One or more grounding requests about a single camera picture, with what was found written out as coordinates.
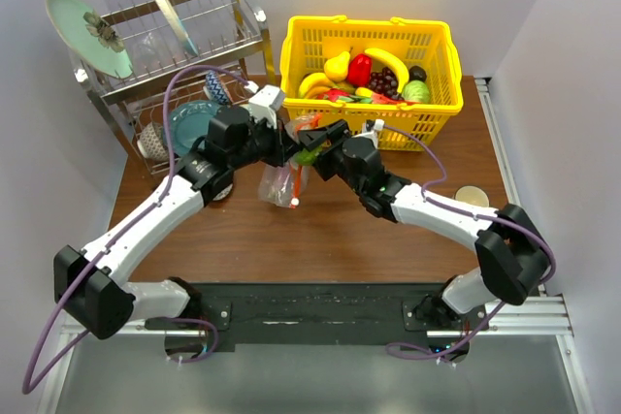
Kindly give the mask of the corn cob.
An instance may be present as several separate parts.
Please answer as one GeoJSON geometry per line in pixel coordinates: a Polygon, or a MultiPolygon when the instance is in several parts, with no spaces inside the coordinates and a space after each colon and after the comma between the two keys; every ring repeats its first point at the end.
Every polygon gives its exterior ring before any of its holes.
{"type": "Polygon", "coordinates": [[[375,98],[375,93],[366,87],[358,87],[355,90],[355,95],[360,101],[371,103],[375,98]]]}

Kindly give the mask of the red bell pepper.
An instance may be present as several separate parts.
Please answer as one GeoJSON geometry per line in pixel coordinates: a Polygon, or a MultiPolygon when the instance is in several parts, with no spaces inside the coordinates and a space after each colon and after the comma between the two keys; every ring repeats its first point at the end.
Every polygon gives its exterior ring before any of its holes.
{"type": "Polygon", "coordinates": [[[356,87],[366,87],[370,81],[373,59],[365,54],[356,55],[348,65],[346,80],[356,87]]]}

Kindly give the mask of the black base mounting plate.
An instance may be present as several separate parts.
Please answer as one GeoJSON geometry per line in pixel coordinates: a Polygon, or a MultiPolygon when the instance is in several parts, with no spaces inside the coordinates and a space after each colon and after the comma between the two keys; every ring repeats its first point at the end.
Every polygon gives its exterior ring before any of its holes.
{"type": "Polygon", "coordinates": [[[439,283],[197,283],[200,327],[162,318],[147,320],[165,331],[169,354],[195,356],[215,342],[232,352],[242,344],[364,345],[392,342],[438,353],[472,335],[486,311],[461,317],[434,313],[439,283]]]}

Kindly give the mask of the steel two-tier dish rack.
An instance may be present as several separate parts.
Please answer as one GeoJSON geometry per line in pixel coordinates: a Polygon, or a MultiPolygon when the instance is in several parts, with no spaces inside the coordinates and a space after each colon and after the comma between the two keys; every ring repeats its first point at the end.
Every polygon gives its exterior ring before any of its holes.
{"type": "Polygon", "coordinates": [[[248,78],[246,61],[260,54],[264,66],[260,81],[278,83],[268,20],[258,0],[170,1],[198,49],[197,56],[183,49],[154,1],[120,6],[104,17],[130,56],[129,77],[108,76],[76,52],[70,54],[77,82],[150,187],[159,183],[168,164],[143,156],[139,136],[151,122],[161,121],[164,92],[178,70],[207,64],[248,78]]]}

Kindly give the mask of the dark avocado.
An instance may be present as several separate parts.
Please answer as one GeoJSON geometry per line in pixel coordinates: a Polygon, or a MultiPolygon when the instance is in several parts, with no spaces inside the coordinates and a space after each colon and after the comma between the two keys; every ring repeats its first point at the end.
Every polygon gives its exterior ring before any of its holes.
{"type": "Polygon", "coordinates": [[[427,80],[427,72],[418,65],[414,65],[409,68],[409,80],[410,81],[422,81],[425,82],[427,80]]]}

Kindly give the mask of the dark purple grapes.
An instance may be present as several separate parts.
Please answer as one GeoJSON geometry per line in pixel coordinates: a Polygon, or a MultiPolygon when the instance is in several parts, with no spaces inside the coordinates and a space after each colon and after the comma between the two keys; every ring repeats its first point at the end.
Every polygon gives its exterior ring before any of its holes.
{"type": "Polygon", "coordinates": [[[397,100],[400,97],[397,77],[388,67],[371,73],[368,88],[374,93],[392,100],[397,100]]]}

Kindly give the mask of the blue zigzag patterned cup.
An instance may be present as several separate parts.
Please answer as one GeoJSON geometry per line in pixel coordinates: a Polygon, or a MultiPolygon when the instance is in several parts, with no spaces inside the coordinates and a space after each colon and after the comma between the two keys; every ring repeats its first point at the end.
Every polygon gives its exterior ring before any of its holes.
{"type": "Polygon", "coordinates": [[[228,88],[223,83],[220,74],[216,71],[206,72],[204,91],[212,101],[220,106],[230,106],[232,104],[228,88]]]}

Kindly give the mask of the watermelon slice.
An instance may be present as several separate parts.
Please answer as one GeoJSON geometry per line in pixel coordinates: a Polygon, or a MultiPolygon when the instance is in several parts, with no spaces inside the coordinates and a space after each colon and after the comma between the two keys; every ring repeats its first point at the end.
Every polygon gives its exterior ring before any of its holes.
{"type": "Polygon", "coordinates": [[[377,94],[377,93],[373,93],[370,99],[372,100],[373,103],[383,104],[383,105],[395,105],[395,106],[402,106],[402,107],[421,105],[421,102],[407,101],[407,100],[394,100],[394,99],[388,98],[384,95],[377,94]]]}

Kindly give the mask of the mint green floral plate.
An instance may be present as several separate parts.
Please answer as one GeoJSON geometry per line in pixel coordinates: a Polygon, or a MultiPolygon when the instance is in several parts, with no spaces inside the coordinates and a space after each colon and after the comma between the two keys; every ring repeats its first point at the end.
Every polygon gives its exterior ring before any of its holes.
{"type": "Polygon", "coordinates": [[[82,0],[46,0],[48,17],[66,46],[96,71],[123,80],[133,74],[122,38],[82,0]]]}

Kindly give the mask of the black white leaf bowl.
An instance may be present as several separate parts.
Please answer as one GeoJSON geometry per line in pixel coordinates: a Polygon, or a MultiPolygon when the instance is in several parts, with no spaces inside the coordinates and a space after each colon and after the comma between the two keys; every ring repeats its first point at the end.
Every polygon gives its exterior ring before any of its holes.
{"type": "Polygon", "coordinates": [[[226,199],[232,193],[233,187],[234,187],[234,183],[230,183],[222,191],[220,191],[218,194],[216,194],[212,198],[212,200],[214,202],[221,202],[221,201],[223,201],[224,199],[226,199]]]}

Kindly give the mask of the small green lime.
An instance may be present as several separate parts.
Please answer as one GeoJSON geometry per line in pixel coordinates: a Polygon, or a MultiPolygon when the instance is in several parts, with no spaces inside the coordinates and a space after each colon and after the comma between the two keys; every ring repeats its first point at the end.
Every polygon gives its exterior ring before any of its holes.
{"type": "Polygon", "coordinates": [[[294,155],[293,161],[297,166],[312,166],[320,152],[320,148],[318,148],[317,150],[303,149],[294,155]]]}

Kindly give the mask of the yellow banana bunch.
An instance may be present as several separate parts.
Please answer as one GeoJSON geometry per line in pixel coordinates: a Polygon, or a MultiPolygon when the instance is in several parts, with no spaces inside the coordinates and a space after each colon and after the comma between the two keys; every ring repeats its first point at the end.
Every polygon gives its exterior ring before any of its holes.
{"type": "Polygon", "coordinates": [[[319,90],[319,92],[327,92],[330,89],[338,89],[344,91],[346,94],[353,94],[355,88],[347,81],[333,82],[324,73],[312,73],[306,75],[298,87],[297,97],[307,98],[311,96],[311,92],[319,90]]]}

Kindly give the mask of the patterned cup on rack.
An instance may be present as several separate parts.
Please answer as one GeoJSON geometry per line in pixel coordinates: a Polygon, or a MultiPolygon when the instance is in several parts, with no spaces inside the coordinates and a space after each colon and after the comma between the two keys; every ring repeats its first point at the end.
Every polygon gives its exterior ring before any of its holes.
{"type": "Polygon", "coordinates": [[[163,126],[157,122],[150,122],[144,127],[138,137],[137,147],[147,160],[162,163],[169,159],[168,149],[164,143],[163,126]]]}

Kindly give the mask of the green cabbage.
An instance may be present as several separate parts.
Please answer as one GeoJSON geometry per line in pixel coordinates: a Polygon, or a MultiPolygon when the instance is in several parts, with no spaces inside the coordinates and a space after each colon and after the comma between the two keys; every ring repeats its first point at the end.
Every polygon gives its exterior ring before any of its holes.
{"type": "Polygon", "coordinates": [[[431,92],[427,84],[422,80],[411,80],[401,92],[404,101],[429,104],[431,102],[431,92]]]}

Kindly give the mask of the clear orange zip bag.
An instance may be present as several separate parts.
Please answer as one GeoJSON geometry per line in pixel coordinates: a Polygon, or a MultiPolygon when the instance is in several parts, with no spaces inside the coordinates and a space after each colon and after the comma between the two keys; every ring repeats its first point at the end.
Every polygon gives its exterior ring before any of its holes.
{"type": "MultiPolygon", "coordinates": [[[[298,133],[301,130],[318,128],[320,120],[319,113],[307,113],[290,120],[284,125],[284,129],[297,143],[298,133]]],[[[282,167],[265,168],[258,187],[261,201],[287,208],[296,208],[300,204],[301,194],[308,184],[310,166],[297,166],[293,161],[294,155],[282,167]]]]}

